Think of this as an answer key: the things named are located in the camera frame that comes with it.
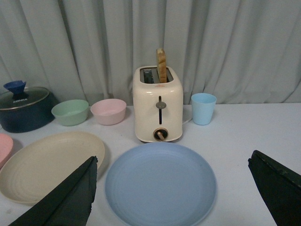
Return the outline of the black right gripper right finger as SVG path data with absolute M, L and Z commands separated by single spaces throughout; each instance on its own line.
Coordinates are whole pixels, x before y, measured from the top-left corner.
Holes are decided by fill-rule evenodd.
M 301 176 L 255 150 L 248 167 L 257 189 L 278 226 L 301 224 Z

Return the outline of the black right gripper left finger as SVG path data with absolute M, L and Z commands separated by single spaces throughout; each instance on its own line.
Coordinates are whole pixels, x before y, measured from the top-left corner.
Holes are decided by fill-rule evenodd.
M 85 226 L 95 200 L 97 158 L 91 156 L 12 226 Z

